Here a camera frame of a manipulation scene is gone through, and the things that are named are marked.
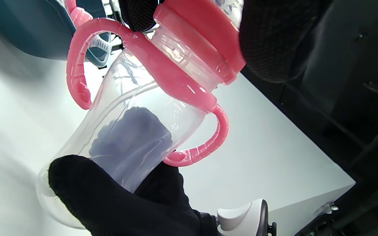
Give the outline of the person's left hand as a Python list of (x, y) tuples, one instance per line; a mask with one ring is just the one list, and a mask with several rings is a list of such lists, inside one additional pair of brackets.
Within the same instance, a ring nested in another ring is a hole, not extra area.
[(153, 43), (198, 82), (230, 83), (242, 60), (258, 78), (297, 78), (316, 44), (331, 0), (120, 0), (136, 32), (159, 28)]

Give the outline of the person's right hand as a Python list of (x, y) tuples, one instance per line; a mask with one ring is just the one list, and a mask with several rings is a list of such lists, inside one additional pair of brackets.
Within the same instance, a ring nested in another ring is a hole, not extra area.
[(48, 169), (49, 185), (93, 236), (217, 236), (216, 217), (191, 208), (177, 167), (160, 163), (135, 193), (89, 158), (68, 155)]

